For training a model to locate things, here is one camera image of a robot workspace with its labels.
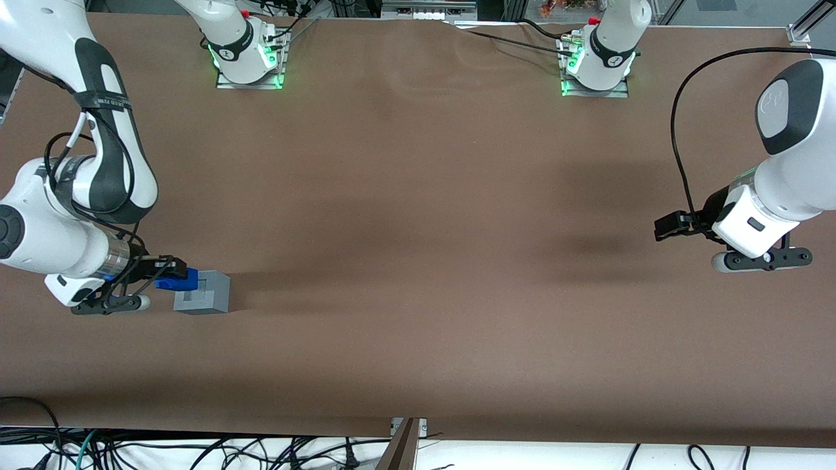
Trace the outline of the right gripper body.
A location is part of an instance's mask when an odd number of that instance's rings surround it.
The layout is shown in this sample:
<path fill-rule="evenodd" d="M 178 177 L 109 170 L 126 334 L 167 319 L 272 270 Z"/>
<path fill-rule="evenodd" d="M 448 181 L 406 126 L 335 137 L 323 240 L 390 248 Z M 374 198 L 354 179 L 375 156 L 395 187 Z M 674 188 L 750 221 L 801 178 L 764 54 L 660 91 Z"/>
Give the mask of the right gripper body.
<path fill-rule="evenodd" d="M 159 257 L 108 254 L 91 274 L 74 279 L 50 274 L 45 283 L 51 294 L 67 307 L 150 307 L 143 290 L 159 275 Z"/>

